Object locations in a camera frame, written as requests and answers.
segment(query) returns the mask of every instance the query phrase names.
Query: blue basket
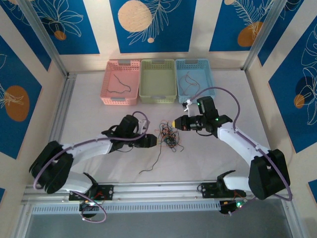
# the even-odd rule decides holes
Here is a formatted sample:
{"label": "blue basket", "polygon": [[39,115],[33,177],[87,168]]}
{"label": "blue basket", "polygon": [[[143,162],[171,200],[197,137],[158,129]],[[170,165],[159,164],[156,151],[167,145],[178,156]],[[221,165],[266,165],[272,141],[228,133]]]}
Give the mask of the blue basket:
{"label": "blue basket", "polygon": [[[208,59],[177,59],[175,63],[179,103],[184,103],[205,88],[214,86]],[[215,90],[210,89],[200,95],[204,96],[214,98]]]}

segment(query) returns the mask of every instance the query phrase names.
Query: white tabletop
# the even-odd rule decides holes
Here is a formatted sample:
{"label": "white tabletop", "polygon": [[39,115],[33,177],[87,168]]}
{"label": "white tabletop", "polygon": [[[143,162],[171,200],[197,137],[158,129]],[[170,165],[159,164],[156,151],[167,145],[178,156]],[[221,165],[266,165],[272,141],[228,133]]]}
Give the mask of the white tabletop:
{"label": "white tabletop", "polygon": [[[254,102],[246,75],[241,70],[214,70],[215,84],[230,90],[241,104],[237,126],[254,140],[268,146],[267,138]],[[66,122],[62,143],[75,143],[94,138],[110,126],[119,124],[121,119],[134,111],[144,112],[151,121],[148,133],[156,136],[161,120],[174,120],[184,114],[177,99],[174,104],[142,104],[136,106],[106,106],[99,95],[103,72],[77,75]],[[215,105],[220,115],[234,119],[237,106],[225,92],[217,91]],[[173,153],[167,147],[153,171],[139,171],[152,166],[159,154],[159,146],[144,149],[134,148],[129,153],[115,151],[97,156],[76,165],[73,171],[87,172],[98,182],[156,182],[195,181],[216,179],[228,170],[247,170],[246,162],[227,144],[215,137],[198,136],[193,131],[180,132],[183,152],[177,148]]]}

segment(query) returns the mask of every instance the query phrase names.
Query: pink basket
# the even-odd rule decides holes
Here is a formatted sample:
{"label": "pink basket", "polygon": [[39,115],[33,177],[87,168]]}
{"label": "pink basket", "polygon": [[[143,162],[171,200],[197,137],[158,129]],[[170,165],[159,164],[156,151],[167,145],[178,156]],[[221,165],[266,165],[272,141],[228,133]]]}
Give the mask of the pink basket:
{"label": "pink basket", "polygon": [[100,98],[106,105],[136,105],[140,84],[139,60],[109,60]]}

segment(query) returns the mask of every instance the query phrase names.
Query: green basket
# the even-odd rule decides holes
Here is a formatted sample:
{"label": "green basket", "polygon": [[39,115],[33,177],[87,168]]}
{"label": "green basket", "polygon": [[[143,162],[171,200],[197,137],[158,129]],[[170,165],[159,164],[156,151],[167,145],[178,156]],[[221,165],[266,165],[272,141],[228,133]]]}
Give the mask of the green basket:
{"label": "green basket", "polygon": [[142,103],[174,103],[177,96],[175,61],[142,60],[139,95]]}

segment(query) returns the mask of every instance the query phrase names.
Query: plastic basket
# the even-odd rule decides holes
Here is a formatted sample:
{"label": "plastic basket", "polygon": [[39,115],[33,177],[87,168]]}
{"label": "plastic basket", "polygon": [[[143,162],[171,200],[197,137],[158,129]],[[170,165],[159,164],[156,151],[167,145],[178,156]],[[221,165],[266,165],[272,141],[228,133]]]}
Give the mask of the plastic basket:
{"label": "plastic basket", "polygon": [[175,61],[141,61],[140,98],[142,103],[174,103],[177,95]]}
{"label": "plastic basket", "polygon": [[109,60],[100,98],[106,105],[136,105],[140,84],[139,60]]}
{"label": "plastic basket", "polygon": [[[214,86],[208,59],[177,59],[176,75],[179,103],[184,103],[203,89]],[[210,89],[200,96],[214,98],[215,90]]]}

